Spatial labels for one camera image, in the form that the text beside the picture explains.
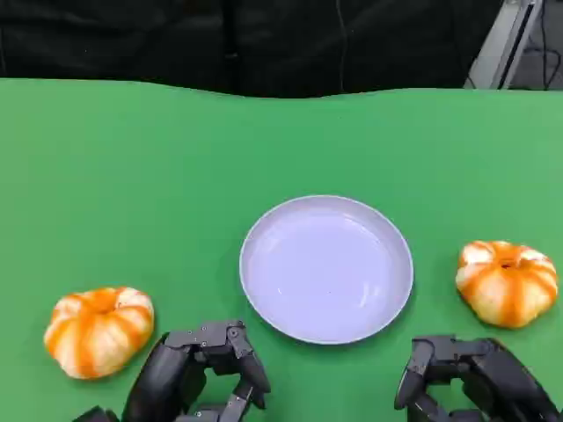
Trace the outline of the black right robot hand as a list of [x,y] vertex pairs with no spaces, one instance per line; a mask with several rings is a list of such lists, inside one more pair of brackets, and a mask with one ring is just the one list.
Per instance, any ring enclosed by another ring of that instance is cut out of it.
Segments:
[[[427,393],[458,379],[473,409],[447,411]],[[562,411],[527,367],[494,338],[417,337],[394,409],[408,421],[561,421]]]

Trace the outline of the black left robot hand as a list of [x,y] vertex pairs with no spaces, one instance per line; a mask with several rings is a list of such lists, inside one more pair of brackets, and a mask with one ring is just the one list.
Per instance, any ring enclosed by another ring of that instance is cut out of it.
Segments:
[[[223,404],[201,404],[206,371],[238,375]],[[169,331],[154,345],[129,391],[123,412],[95,406],[77,421],[241,421],[250,406],[264,410],[271,392],[267,373],[240,320],[205,323]]]

